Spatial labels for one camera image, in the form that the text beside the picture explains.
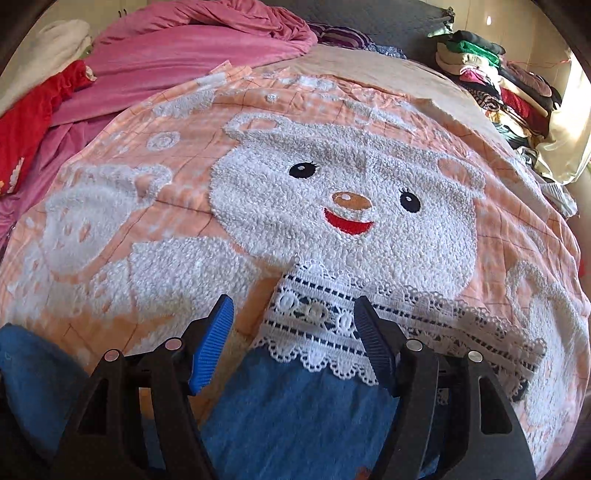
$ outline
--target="green clothing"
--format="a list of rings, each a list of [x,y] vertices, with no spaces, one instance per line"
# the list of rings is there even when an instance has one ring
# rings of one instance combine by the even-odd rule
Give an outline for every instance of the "green clothing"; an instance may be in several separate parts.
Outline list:
[[[466,40],[462,40],[461,42],[454,42],[450,40],[446,43],[446,46],[449,51],[455,53],[472,53],[474,55],[484,57],[493,67],[498,67],[501,63],[499,57],[494,53],[491,53],[484,48],[480,48],[478,45],[474,45],[473,43],[470,43]]]

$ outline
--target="red mouth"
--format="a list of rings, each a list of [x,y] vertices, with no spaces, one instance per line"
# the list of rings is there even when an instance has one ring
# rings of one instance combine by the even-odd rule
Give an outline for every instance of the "red mouth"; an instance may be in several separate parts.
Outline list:
[[[371,226],[374,224],[373,222],[354,222],[353,220],[346,220],[339,216],[336,216],[331,211],[324,209],[324,216],[328,223],[332,226],[337,227],[342,232],[348,233],[349,235],[360,235],[362,233],[367,232]]]

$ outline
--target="bear eye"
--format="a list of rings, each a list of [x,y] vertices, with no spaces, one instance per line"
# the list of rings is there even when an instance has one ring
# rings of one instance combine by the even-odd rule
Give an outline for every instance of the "bear eye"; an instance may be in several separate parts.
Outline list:
[[[316,165],[310,162],[296,163],[290,168],[290,175],[295,179],[309,179],[316,173]]]
[[[417,213],[421,209],[421,201],[411,192],[402,192],[400,195],[400,205],[410,213]]]

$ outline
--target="bear nose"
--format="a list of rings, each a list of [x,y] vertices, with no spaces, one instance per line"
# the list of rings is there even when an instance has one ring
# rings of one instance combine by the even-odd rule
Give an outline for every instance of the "bear nose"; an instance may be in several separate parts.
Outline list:
[[[355,210],[357,212],[371,208],[371,202],[367,198],[353,192],[333,193],[333,202],[340,207]]]

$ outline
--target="peach quilt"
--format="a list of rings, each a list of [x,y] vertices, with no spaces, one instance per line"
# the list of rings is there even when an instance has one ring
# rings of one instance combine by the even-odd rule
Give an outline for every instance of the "peach quilt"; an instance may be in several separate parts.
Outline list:
[[[179,335],[221,293],[252,341],[294,262],[436,293],[499,320],[528,364],[514,406],[542,474],[589,379],[579,256],[509,145],[437,102],[225,63],[121,113],[61,168],[12,235],[0,319],[91,371],[108,349]]]

